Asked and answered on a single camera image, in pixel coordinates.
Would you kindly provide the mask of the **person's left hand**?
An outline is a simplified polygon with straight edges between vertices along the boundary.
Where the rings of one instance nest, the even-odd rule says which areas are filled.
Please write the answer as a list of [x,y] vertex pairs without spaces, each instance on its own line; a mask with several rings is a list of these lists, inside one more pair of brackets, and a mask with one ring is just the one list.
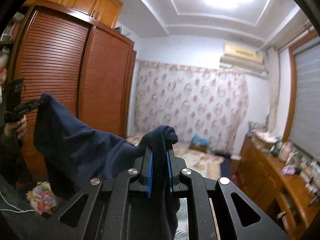
[[24,115],[23,118],[18,122],[7,123],[4,126],[4,134],[7,138],[17,137],[22,139],[27,130],[27,117]]

